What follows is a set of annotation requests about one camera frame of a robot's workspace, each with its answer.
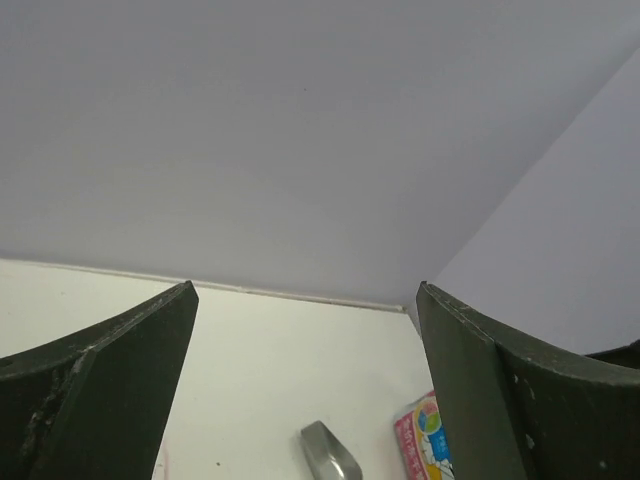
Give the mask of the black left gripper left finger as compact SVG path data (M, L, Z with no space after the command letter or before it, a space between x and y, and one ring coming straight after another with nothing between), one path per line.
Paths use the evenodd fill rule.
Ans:
M186 281L2 358L2 478L151 478L198 304Z

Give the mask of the pet food bag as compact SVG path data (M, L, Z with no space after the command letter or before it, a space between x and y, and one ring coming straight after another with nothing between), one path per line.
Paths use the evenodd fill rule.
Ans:
M453 479L451 452L435 392L407 405L393 428L408 479Z

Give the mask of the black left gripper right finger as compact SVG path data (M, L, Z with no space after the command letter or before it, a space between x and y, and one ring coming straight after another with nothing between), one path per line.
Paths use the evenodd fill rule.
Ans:
M637 342L572 353L427 282L416 303L456 478L638 478Z

